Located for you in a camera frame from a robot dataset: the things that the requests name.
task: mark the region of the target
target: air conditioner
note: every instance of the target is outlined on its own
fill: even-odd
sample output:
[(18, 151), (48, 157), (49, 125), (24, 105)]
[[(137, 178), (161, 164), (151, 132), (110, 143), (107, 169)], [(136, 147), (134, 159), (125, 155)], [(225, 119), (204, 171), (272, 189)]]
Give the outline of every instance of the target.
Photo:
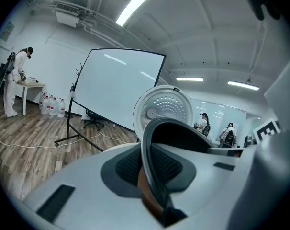
[(56, 17), (57, 17), (58, 22), (75, 27), (75, 28), (77, 24), (79, 23), (78, 17), (67, 14), (67, 13), (56, 11)]
[(68, 14), (71, 14), (74, 16), (79, 16), (80, 11), (81, 11), (79, 8), (76, 8), (76, 7), (73, 7), (70, 5), (66, 5), (66, 4), (60, 3), (60, 2), (58, 2), (56, 4), (56, 10), (60, 11), (60, 12), (68, 13)]

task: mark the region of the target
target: wooden floor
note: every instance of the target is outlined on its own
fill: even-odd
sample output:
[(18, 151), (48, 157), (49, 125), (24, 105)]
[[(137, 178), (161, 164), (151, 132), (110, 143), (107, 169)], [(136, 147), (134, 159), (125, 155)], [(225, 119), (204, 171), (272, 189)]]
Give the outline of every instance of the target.
[[(27, 103), (26, 116), (23, 116), (22, 101), (19, 99), (15, 100), (14, 109), (18, 112), (18, 115), (7, 118), (0, 97), (0, 140), (3, 143), (27, 147), (54, 147), (54, 140), (66, 136), (66, 118), (42, 115), (38, 106), (31, 103)], [(74, 116), (71, 119), (71, 124), (88, 138), (100, 133), (94, 125), (89, 125), (84, 129), (80, 116)], [(109, 122), (104, 122), (104, 125), (105, 127), (100, 131), (106, 136), (127, 143), (137, 140), (136, 135), (132, 132), (118, 126), (113, 128)], [(70, 129), (70, 135), (74, 134), (74, 131)], [(67, 144), (76, 140), (78, 140), (77, 137), (59, 144)], [(103, 135), (90, 140), (104, 150), (122, 144), (120, 141)], [(97, 153), (100, 153), (100, 151), (85, 140), (54, 149), (4, 146), (0, 143), (0, 158), (2, 159), (0, 183), (7, 193), (23, 200), (37, 185), (67, 164)]]

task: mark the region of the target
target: wooden table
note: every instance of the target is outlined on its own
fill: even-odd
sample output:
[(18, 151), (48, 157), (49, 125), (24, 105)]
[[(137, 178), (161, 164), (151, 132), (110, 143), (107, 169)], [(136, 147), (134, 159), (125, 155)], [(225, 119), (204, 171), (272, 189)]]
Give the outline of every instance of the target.
[(17, 84), (23, 87), (23, 90), (22, 90), (22, 101), (23, 101), (22, 114), (24, 116), (26, 116), (26, 99), (27, 99), (28, 88), (43, 88), (45, 86), (45, 84), (42, 84), (39, 82), (26, 83), (26, 82), (22, 82), (22, 81), (18, 81)]

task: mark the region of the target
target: black chair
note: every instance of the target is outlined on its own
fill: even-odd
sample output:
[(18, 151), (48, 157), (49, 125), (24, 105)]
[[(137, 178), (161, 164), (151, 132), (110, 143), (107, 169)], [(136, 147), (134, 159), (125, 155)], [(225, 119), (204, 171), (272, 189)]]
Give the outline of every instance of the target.
[(98, 127), (97, 124), (101, 125), (102, 127), (105, 127), (104, 124), (98, 122), (98, 120), (104, 120), (103, 118), (91, 112), (90, 110), (86, 110), (86, 114), (91, 118), (91, 120), (84, 120), (83, 128), (85, 128), (88, 125), (94, 124), (97, 127), (97, 130), (100, 131), (100, 128)]

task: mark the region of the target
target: white cable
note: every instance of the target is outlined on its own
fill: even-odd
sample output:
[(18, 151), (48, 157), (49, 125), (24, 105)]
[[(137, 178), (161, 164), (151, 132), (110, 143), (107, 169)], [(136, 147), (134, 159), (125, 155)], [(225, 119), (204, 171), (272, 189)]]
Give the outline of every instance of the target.
[[(115, 138), (112, 138), (112, 137), (106, 136), (106, 135), (104, 135), (104, 134), (101, 133), (101, 132), (100, 132), (98, 135), (96, 135), (96, 136), (92, 136), (92, 137), (89, 137), (89, 138), (87, 138), (87, 139), (95, 138), (95, 137), (100, 136), (100, 135), (103, 135), (103, 136), (105, 136), (105, 137), (107, 137), (107, 138), (110, 138), (110, 139), (113, 139), (113, 140), (118, 140), (118, 139), (115, 139)], [(67, 143), (67, 144), (60, 145), (60, 146), (58, 146), (58, 147), (43, 147), (43, 146), (26, 147), (26, 146), (21, 146), (21, 145), (17, 145), (17, 144), (5, 144), (5, 143), (3, 143), (2, 141), (0, 141), (0, 143), (1, 143), (2, 145), (4, 145), (4, 146), (7, 146), (7, 147), (10, 147), (10, 146), (17, 146), (17, 147), (21, 147), (21, 148), (49, 148), (49, 149), (51, 149), (51, 148), (59, 148), (59, 147), (62, 147), (62, 146), (66, 146), (66, 145), (74, 144), (74, 143), (76, 143), (76, 142), (78, 142), (78, 141), (80, 141), (80, 140), (83, 140), (83, 138), (82, 138), (82, 139), (79, 139), (79, 140), (76, 140), (76, 141), (74, 141), (74, 142), (71, 142), (71, 143)]]

